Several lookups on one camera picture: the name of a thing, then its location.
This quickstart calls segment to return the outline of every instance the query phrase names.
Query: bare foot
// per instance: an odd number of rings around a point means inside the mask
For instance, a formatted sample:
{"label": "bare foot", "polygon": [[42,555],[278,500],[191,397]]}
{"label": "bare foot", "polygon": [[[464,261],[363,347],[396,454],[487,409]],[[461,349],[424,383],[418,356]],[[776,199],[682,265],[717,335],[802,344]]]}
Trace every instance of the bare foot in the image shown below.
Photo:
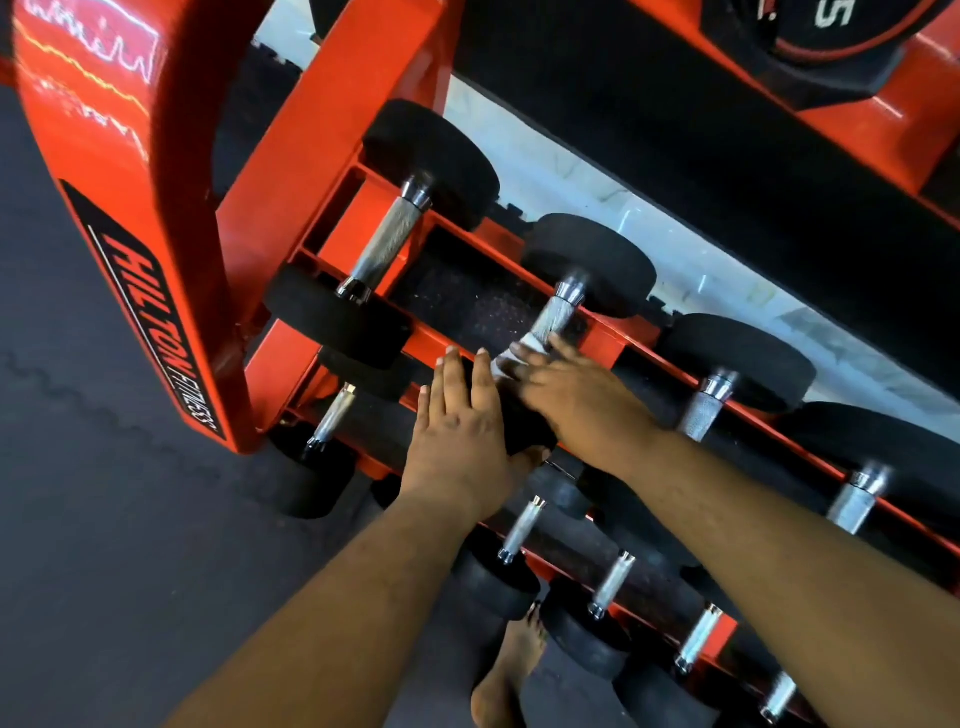
{"label": "bare foot", "polygon": [[470,713],[479,728],[523,728],[520,688],[546,649],[546,632],[540,622],[540,605],[520,621],[507,625],[493,669],[473,691]]}

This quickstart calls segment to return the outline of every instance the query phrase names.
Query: gray floor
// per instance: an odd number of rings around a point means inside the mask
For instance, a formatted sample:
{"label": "gray floor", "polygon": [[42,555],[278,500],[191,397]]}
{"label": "gray floor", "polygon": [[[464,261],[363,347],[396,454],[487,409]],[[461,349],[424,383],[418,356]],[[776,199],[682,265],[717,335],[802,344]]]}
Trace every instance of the gray floor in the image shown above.
{"label": "gray floor", "polygon": [[[0,725],[158,725],[377,509],[242,497],[262,473],[181,425],[2,88],[0,159]],[[500,628],[448,585],[388,724],[470,726]],[[632,725],[552,647],[522,702]]]}

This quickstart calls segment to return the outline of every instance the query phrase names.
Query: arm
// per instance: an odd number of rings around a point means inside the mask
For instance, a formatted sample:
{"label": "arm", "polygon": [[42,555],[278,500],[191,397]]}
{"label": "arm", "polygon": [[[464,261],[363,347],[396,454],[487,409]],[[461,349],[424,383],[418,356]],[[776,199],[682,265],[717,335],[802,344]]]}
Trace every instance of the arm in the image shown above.
{"label": "arm", "polygon": [[520,396],[703,562],[833,728],[957,725],[954,597],[660,429],[613,374],[552,343],[562,361],[515,349]]}
{"label": "arm", "polygon": [[420,391],[400,496],[180,706],[168,728],[379,726],[461,543],[542,459],[508,461],[490,358]]}

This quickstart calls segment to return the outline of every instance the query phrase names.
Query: dumbbell handle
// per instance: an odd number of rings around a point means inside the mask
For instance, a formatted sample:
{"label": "dumbbell handle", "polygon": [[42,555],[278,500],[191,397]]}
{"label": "dumbbell handle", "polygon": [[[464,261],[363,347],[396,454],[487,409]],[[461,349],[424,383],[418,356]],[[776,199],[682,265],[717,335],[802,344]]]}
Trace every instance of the dumbbell handle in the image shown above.
{"label": "dumbbell handle", "polygon": [[[583,302],[586,295],[587,277],[584,274],[572,272],[566,276],[557,283],[553,289],[553,296],[543,307],[530,330],[523,334],[520,343],[535,352],[546,353],[547,339],[550,338],[550,334],[560,333],[566,328],[577,312],[577,306]],[[522,363],[509,349],[500,354],[497,359],[500,357]],[[494,376],[505,376],[496,365],[496,360],[492,365],[492,371]]]}
{"label": "dumbbell handle", "polygon": [[356,391],[357,388],[352,384],[344,384],[344,386],[341,387],[340,392],[337,393],[337,399],[334,400],[330,408],[326,410],[324,418],[320,420],[320,424],[317,425],[317,429],[314,430],[310,439],[306,441],[306,447],[303,449],[304,455],[333,439],[333,433],[337,431],[337,427],[340,426],[340,423],[353,406],[354,400],[356,400]]}
{"label": "dumbbell handle", "polygon": [[523,509],[523,513],[516,519],[514,527],[510,529],[510,533],[507,534],[507,538],[503,541],[503,546],[496,554],[496,557],[500,561],[504,564],[513,563],[516,555],[520,553],[523,542],[527,540],[530,532],[533,531],[534,526],[540,519],[540,514],[543,513],[545,506],[546,501],[540,496],[534,496],[534,499],[527,503],[527,507]]}
{"label": "dumbbell handle", "polygon": [[636,561],[636,557],[632,553],[620,551],[616,561],[613,562],[613,566],[607,571],[607,576],[597,587],[597,591],[593,593],[593,600],[588,606],[591,617],[599,620],[607,613],[610,605],[613,604],[613,600],[616,599],[620,587],[623,586],[630,575],[630,571],[634,567],[634,561]]}
{"label": "dumbbell handle", "polygon": [[363,298],[387,275],[410,232],[431,205],[430,182],[411,177],[403,183],[400,196],[394,200],[387,216],[380,222],[367,247],[360,254],[349,277],[341,283],[337,293],[345,295],[356,281],[366,287]]}
{"label": "dumbbell handle", "polygon": [[[892,478],[893,471],[890,468],[875,464],[850,473],[827,511],[827,520],[855,536],[874,509],[876,499],[886,492]],[[774,680],[773,689],[760,706],[760,716],[771,725],[777,723],[795,694],[797,683],[781,671]]]}
{"label": "dumbbell handle", "polygon": [[738,379],[737,372],[717,369],[701,381],[700,391],[686,406],[684,416],[677,425],[677,431],[695,442],[703,442],[720,412],[723,411],[724,403],[733,395]]}

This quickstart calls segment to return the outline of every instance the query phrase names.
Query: orange metal frame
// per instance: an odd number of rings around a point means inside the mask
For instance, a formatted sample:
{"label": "orange metal frame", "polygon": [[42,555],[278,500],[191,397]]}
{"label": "orange metal frame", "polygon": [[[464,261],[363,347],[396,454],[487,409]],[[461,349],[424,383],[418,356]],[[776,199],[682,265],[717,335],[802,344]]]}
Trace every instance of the orange metal frame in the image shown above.
{"label": "orange metal frame", "polygon": [[[730,66],[699,36],[696,2],[635,2]],[[317,364],[319,346],[281,322],[272,324],[244,366],[248,343],[268,319],[261,302],[266,286],[288,260],[340,279],[352,268],[397,195],[364,165],[363,134],[391,98],[443,110],[461,0],[352,0],[219,206],[210,197],[214,132],[229,82],[269,0],[85,0],[69,11],[67,4],[56,5],[59,11],[52,0],[16,0],[15,5],[17,84],[39,148],[61,191],[63,182],[80,190],[150,251],[165,276],[167,303],[180,312],[178,341],[192,349],[194,374],[205,384],[223,432],[213,435],[185,412],[184,420],[236,452],[251,452],[281,418],[313,419],[308,405],[337,387],[335,377]],[[931,26],[930,37],[957,23],[960,8]],[[893,151],[904,141],[902,125],[886,123],[868,102],[802,116],[881,174],[916,191],[934,152],[956,136],[952,125],[960,123],[960,96],[930,101],[911,90],[907,80],[922,72],[940,74],[924,89],[956,87],[952,77],[944,82],[948,71],[930,56],[939,51],[926,41],[911,42],[908,61],[884,91],[889,103],[911,114],[951,120],[925,143],[928,155],[910,157],[913,166],[894,160]],[[86,230],[74,212],[98,257],[97,233]],[[436,227],[551,292],[520,267],[521,240],[489,220],[470,233],[429,212],[378,288],[381,295],[391,291]],[[114,275],[102,258],[98,263],[105,276]],[[127,308],[128,294],[142,297],[147,287],[142,276],[131,281],[116,281],[115,293],[140,332],[142,322]],[[134,284],[138,290],[122,287]],[[584,314],[588,331],[581,349],[604,366],[611,367],[631,347],[696,386],[692,376],[652,350],[659,335],[655,327],[638,318],[615,321]],[[161,380],[169,383],[145,333],[141,343]],[[432,366],[451,343],[416,322],[405,352]],[[403,403],[413,408],[415,401],[411,388]],[[817,468],[843,478],[756,413],[735,403],[729,407]],[[366,455],[360,467],[373,477],[389,471]],[[960,556],[960,548],[890,504],[881,507]],[[529,556],[541,575],[558,573]],[[622,608],[614,613],[635,619]],[[728,619],[717,630],[705,653],[708,662],[716,662],[734,627]]]}

